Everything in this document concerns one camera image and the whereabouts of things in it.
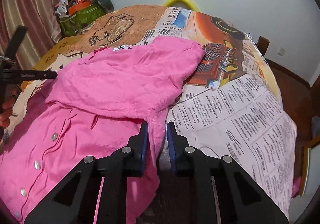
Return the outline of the person's left hand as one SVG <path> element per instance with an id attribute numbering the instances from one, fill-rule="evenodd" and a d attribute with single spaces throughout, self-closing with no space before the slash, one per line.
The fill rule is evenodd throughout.
<path id="1" fill-rule="evenodd" d="M 16 102 L 16 94 L 17 94 L 17 89 L 13 88 L 9 98 L 2 104 L 3 112 L 0 115 L 0 124 L 2 128 L 6 128 L 10 124 L 9 117 L 13 112 L 12 108 Z"/>

